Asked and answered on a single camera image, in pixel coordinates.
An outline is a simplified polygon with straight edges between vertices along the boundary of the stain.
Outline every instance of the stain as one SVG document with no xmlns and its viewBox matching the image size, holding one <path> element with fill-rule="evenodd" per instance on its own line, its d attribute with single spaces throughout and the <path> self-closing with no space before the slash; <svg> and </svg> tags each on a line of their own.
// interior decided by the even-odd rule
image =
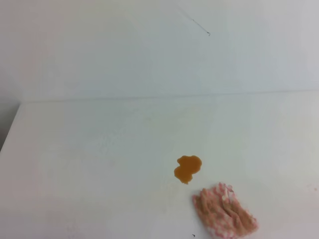
<svg viewBox="0 0 319 239">
<path fill-rule="evenodd" d="M 182 183 L 188 184 L 192 179 L 192 174 L 197 173 L 201 167 L 201 160 L 197 156 L 182 156 L 177 160 L 179 167 L 174 170 L 174 175 Z"/>
</svg>

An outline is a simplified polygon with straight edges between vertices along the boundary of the pink patterned rag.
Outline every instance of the pink patterned rag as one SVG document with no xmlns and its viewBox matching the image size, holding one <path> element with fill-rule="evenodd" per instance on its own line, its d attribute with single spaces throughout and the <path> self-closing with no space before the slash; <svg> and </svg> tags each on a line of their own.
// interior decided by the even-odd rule
<svg viewBox="0 0 319 239">
<path fill-rule="evenodd" d="M 258 229 L 256 219 L 238 202 L 232 186 L 224 183 L 192 196 L 197 214 L 214 239 L 236 239 Z"/>
</svg>

